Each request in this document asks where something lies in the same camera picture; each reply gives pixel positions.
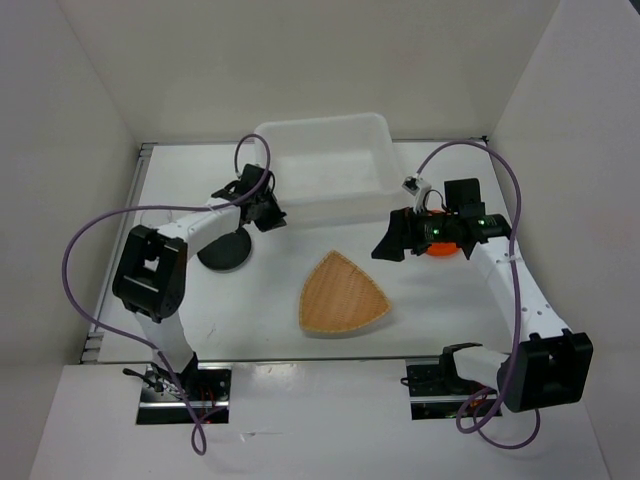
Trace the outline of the clear plastic cup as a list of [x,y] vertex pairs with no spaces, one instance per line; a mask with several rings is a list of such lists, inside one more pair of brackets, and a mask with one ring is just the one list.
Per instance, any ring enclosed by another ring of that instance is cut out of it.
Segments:
[[157,229],[174,221],[174,210],[170,208],[145,208],[139,211],[137,219],[140,225]]

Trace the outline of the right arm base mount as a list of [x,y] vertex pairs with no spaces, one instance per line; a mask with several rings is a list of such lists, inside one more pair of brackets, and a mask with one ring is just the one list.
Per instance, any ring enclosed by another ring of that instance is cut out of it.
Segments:
[[467,398],[484,388],[473,381],[446,380],[437,357],[407,360],[400,383],[408,391],[413,421],[454,420]]

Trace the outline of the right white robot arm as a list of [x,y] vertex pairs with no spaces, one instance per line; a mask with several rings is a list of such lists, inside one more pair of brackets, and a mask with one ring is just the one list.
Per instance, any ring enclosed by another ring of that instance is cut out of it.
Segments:
[[432,246],[455,245],[480,272],[514,341],[510,353],[478,343],[444,348],[441,387],[459,393],[475,382],[496,391],[514,413],[578,402],[593,343],[553,310],[522,259],[509,222],[487,213],[478,180],[446,182],[440,211],[421,204],[429,195],[421,179],[410,177],[404,186],[417,204],[391,212],[372,258],[401,262],[407,253],[419,256]]

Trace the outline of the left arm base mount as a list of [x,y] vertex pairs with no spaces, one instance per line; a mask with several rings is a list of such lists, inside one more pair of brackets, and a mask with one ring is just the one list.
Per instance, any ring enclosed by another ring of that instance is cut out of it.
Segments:
[[[141,381],[136,417],[137,425],[192,424],[192,419],[178,390],[162,379],[151,365],[143,373],[124,368],[125,376]],[[229,422],[232,370],[227,365],[204,366],[193,386],[185,389],[196,417],[205,424]]]

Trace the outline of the woven bamboo basket tray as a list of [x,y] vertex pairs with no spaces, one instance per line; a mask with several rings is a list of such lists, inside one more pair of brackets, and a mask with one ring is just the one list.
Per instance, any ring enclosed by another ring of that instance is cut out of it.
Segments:
[[358,265],[330,251],[304,282],[298,324],[306,333],[349,334],[371,326],[392,309],[379,285]]

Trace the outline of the orange plastic plate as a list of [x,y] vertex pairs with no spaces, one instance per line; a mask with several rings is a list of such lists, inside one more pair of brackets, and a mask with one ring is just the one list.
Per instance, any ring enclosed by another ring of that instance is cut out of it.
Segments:
[[450,257],[459,252],[459,248],[455,243],[434,243],[431,244],[427,250],[426,254],[432,257]]

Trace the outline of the black round bowl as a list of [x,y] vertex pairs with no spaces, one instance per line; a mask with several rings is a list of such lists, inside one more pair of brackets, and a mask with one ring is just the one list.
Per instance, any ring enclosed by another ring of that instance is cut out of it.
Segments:
[[251,253],[251,237],[244,228],[239,228],[207,245],[197,258],[209,270],[226,273],[243,266]]

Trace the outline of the clear plastic bin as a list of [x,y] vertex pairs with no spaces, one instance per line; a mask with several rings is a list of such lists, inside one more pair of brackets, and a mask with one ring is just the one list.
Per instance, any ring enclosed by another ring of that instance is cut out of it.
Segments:
[[385,220],[407,203],[403,167],[378,113],[273,121],[254,130],[256,161],[275,175],[292,227]]

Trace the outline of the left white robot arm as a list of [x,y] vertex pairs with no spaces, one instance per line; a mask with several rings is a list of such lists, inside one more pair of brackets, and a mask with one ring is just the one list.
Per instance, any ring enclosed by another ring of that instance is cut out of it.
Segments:
[[138,321],[153,347],[153,365],[163,387],[176,399],[199,387],[197,354],[186,340],[179,308],[192,257],[215,272],[241,267],[252,253],[245,226],[267,232],[286,225],[274,195],[275,175],[246,165],[239,178],[214,192],[202,212],[157,228],[138,225],[125,242],[113,294]]

